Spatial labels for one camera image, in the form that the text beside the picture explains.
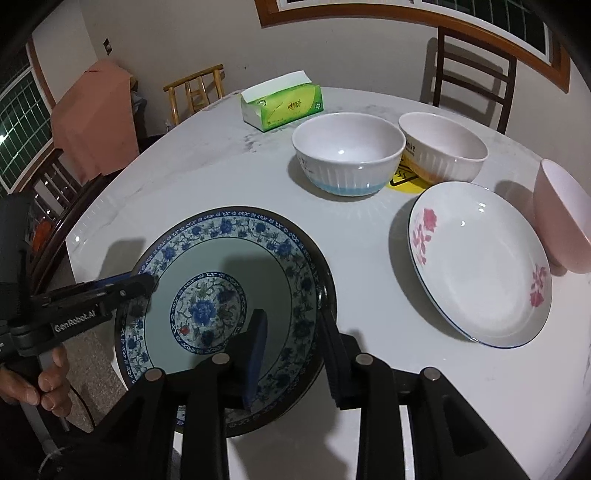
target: pink flower pattern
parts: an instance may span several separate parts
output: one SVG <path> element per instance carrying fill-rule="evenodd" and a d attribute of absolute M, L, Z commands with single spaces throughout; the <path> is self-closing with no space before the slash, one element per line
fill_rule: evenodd
<path fill-rule="evenodd" d="M 548 272 L 546 267 L 541 267 L 538 264 L 535 265 L 535 271 L 532 273 L 534 282 L 530 287 L 530 303 L 532 307 L 539 307 L 544 303 L 544 297 L 542 296 L 542 289 L 544 288 L 544 281 Z"/>
<path fill-rule="evenodd" d="M 427 246 L 426 244 L 431 241 L 431 235 L 427 232 L 435 232 L 437 226 L 437 216 L 431 209 L 425 208 L 423 210 L 423 222 L 419 220 L 415 221 L 416 227 L 413 230 L 413 251 L 414 258 L 417 260 L 419 265 L 425 265 L 427 263 Z"/>

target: tiled floor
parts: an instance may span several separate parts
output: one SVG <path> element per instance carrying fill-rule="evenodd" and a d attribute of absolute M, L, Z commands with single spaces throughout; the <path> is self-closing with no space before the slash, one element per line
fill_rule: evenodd
<path fill-rule="evenodd" d="M 52 278 L 49 290 L 74 283 L 70 261 L 66 256 Z M 125 393 L 125 387 L 113 371 L 95 332 L 90 330 L 66 342 L 70 373 L 68 379 L 88 405 L 98 423 Z M 73 408 L 68 418 L 77 427 L 89 432 L 92 427 L 86 411 L 73 392 Z"/>

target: white ribbed bowl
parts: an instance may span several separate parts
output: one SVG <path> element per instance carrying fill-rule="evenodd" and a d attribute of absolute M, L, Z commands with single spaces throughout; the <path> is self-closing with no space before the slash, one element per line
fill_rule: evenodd
<path fill-rule="evenodd" d="M 366 113 L 328 113 L 302 123 L 291 141 L 306 176 L 318 188 L 349 197 L 382 189 L 405 145 L 400 129 Z"/>
<path fill-rule="evenodd" d="M 407 139 L 408 166 L 429 183 L 472 181 L 488 157 L 488 148 L 477 135 L 444 116 L 406 113 L 398 125 Z"/>

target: white plate with pink flowers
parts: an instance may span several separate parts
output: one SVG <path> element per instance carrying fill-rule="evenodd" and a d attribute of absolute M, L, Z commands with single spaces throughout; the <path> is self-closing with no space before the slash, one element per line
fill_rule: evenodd
<path fill-rule="evenodd" d="M 548 259 L 531 225 L 496 193 L 461 181 L 429 188 L 410 214 L 408 243 L 427 295 L 468 338 L 514 348 L 542 330 Z"/>

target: blue floral pattern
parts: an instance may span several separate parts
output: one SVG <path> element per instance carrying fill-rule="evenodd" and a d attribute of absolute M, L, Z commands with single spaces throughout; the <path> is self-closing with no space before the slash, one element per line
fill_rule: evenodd
<path fill-rule="evenodd" d="M 227 210 L 211 215 L 196 216 L 183 222 L 152 250 L 139 269 L 136 268 L 137 273 L 150 273 L 158 279 L 184 251 L 217 237 L 242 238 L 265 248 L 283 268 L 292 295 L 290 331 L 285 344 L 269 370 L 261 371 L 251 411 L 226 410 L 226 424 L 232 427 L 256 420 L 260 415 L 272 410 L 286 394 L 296 387 L 299 377 L 306 371 L 315 347 L 316 291 L 319 278 L 316 267 L 302 241 L 281 222 L 256 212 Z M 232 290 L 227 285 L 227 288 L 222 285 L 211 286 L 212 289 L 204 293 L 203 297 L 195 295 L 193 301 L 192 292 L 195 288 L 199 288 L 196 278 L 191 279 L 187 282 L 189 285 L 184 287 L 185 291 L 191 290 L 191 293 L 187 293 L 183 297 L 183 290 L 181 289 L 179 292 L 180 297 L 184 298 L 183 307 L 178 306 L 180 300 L 177 301 L 176 306 L 177 310 L 182 308 L 187 326 L 190 324 L 190 328 L 193 329 L 189 334 L 189 339 L 195 329 L 199 331 L 200 336 L 194 341 L 191 340 L 193 343 L 187 343 L 194 348 L 214 348 L 220 345 L 222 348 L 223 339 L 227 338 L 226 333 L 231 330 L 231 322 L 228 327 L 224 328 L 224 334 L 219 336 L 216 336 L 216 331 L 210 327 L 217 325 L 219 321 L 220 305 L 231 303 L 236 307 L 235 312 L 238 311 L 238 304 L 242 308 L 242 300 L 238 303 L 240 298 L 238 287 L 232 285 Z M 232 296 L 231 291 L 236 291 L 237 294 Z M 153 367 L 144 335 L 146 311 L 147 301 L 145 299 L 131 301 L 124 320 L 124 328 L 121 330 L 122 358 L 132 382 L 135 382 L 147 369 Z M 177 422 L 179 426 L 183 425 L 184 408 L 179 409 Z"/>
<path fill-rule="evenodd" d="M 246 295 L 238 281 L 222 272 L 192 278 L 170 309 L 174 339 L 191 353 L 222 350 L 246 320 Z"/>

